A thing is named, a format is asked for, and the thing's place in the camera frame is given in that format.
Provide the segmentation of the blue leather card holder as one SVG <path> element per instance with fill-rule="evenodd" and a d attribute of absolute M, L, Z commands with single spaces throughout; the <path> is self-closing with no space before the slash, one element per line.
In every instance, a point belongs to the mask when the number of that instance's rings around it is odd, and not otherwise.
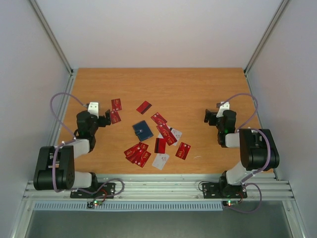
<path fill-rule="evenodd" d="M 145 120 L 132 125 L 132 128 L 133 128 L 134 133 L 138 137 L 140 142 L 143 142 L 143 141 L 153 137 L 153 133 L 150 130 L 150 128 Z"/>

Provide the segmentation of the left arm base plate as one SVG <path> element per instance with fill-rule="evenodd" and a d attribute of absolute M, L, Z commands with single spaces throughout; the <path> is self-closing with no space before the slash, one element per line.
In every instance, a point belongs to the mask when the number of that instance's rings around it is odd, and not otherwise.
<path fill-rule="evenodd" d="M 110 198 L 113 198 L 113 195 L 115 193 L 115 183 L 114 182 L 106 183 L 98 192 L 96 192 L 96 189 L 99 188 L 101 185 L 102 185 L 102 183 L 100 182 L 100 183 L 98 183 L 98 185 L 95 188 L 93 188 L 93 187 L 86 188 L 87 191 L 93 192 L 93 194 L 86 193 L 86 192 L 79 191 L 79 190 L 72 191 L 70 193 L 70 198 L 73 198 L 73 199 L 93 199 L 93 198 L 99 197 L 99 196 L 104 197 L 106 195 L 106 193 Z"/>

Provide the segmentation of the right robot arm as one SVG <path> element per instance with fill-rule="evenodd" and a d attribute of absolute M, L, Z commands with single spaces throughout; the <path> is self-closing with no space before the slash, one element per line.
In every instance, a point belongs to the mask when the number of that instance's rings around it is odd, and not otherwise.
<path fill-rule="evenodd" d="M 217 113 L 206 110 L 204 122 L 216 127 L 221 147 L 240 151 L 240 161 L 224 171 L 217 182 L 201 183 L 204 198 L 247 198 L 246 181 L 279 166 L 280 157 L 271 131 L 243 128 L 236 132 L 236 113 L 232 110 Z"/>

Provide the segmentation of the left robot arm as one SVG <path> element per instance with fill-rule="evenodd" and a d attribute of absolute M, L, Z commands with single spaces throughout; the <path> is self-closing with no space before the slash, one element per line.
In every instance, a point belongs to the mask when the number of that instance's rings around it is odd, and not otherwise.
<path fill-rule="evenodd" d="M 74 138 L 59 146 L 40 148 L 33 185 L 36 190 L 71 190 L 81 188 L 88 197 L 99 194 L 100 185 L 93 181 L 92 173 L 77 172 L 74 160 L 86 155 L 95 147 L 95 134 L 100 127 L 111 125 L 110 110 L 103 116 L 89 110 L 77 114 L 77 129 Z"/>

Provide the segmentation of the white card bottom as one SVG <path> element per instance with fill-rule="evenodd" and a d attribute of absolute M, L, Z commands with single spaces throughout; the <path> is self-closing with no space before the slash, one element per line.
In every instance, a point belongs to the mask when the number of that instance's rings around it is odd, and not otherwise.
<path fill-rule="evenodd" d="M 152 166 L 159 169 L 159 170 L 162 170 L 166 164 L 166 162 L 168 161 L 169 159 L 169 155 L 168 154 L 157 154 L 153 163 L 152 163 Z"/>

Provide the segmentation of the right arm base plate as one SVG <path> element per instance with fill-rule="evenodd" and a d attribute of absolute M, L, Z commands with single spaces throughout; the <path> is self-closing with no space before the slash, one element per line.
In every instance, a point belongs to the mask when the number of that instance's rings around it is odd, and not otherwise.
<path fill-rule="evenodd" d="M 221 185 L 218 182 L 202 183 L 202 191 L 205 199 L 240 199 L 247 198 L 247 193 L 240 185 Z"/>

